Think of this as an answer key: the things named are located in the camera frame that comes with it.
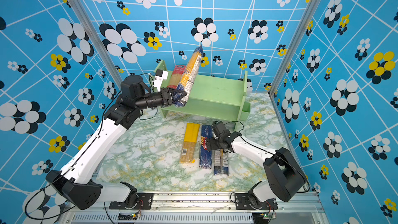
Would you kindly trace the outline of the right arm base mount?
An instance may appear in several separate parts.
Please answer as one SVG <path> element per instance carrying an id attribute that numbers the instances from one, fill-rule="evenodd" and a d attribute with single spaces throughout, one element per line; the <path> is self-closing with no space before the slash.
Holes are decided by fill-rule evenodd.
<path id="1" fill-rule="evenodd" d="M 272 211 L 278 209 L 276 196 L 267 181 L 260 181 L 247 193 L 231 193 L 230 201 L 235 204 L 237 210 Z"/>

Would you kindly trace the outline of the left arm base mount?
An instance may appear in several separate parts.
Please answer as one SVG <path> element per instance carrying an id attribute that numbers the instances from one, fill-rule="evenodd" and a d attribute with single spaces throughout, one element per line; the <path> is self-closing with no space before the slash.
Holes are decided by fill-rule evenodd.
<path id="1" fill-rule="evenodd" d="M 130 190 L 129 195 L 123 202 L 111 202 L 109 205 L 110 209 L 125 210 L 148 210 L 151 209 L 154 193 L 138 193 L 137 189 L 131 184 L 121 181 L 121 184 L 127 186 Z"/>

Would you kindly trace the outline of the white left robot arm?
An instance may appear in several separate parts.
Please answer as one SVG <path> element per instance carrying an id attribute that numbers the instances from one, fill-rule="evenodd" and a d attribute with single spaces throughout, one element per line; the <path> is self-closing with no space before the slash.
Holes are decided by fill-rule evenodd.
<path id="1" fill-rule="evenodd" d="M 47 182 L 80 210 L 105 202 L 132 209 L 138 202 L 137 189 L 126 182 L 96 183 L 92 179 L 94 171 L 117 139 L 145 109 L 181 104 L 187 98 L 188 93 L 182 87 L 160 88 L 153 92 L 141 76 L 128 76 L 121 83 L 115 104 L 106 111 L 94 135 L 60 171 L 50 171 L 46 176 Z"/>

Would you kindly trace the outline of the red spaghetti package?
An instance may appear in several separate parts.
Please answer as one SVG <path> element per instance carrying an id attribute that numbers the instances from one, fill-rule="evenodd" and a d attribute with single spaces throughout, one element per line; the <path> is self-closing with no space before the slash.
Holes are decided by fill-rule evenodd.
<path id="1" fill-rule="evenodd" d="M 185 65 L 176 65 L 172 72 L 168 88 L 177 89 L 177 86 L 181 80 L 183 73 L 185 72 L 186 66 Z"/>

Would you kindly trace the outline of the blue yellow spaghetti package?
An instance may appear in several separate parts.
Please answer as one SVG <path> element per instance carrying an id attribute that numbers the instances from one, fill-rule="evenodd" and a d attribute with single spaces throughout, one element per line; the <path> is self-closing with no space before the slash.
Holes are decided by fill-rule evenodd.
<path id="1" fill-rule="evenodd" d="M 176 107 L 184 107 L 189 99 L 196 76 L 203 60 L 203 46 L 198 46 L 193 52 L 180 82 L 173 95 L 173 103 Z"/>

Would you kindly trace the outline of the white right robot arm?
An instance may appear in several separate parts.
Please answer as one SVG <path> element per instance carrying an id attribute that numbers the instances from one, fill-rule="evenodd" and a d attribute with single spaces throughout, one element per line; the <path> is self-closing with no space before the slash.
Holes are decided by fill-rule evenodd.
<path id="1" fill-rule="evenodd" d="M 211 128 L 214 137 L 207 142 L 208 148 L 236 153 L 263 167 L 266 181 L 258 182 L 248 191 L 253 208 L 260 209 L 274 198 L 288 202 L 307 183 L 304 172 L 288 149 L 259 145 L 239 132 L 230 132 L 222 121 L 214 121 Z"/>

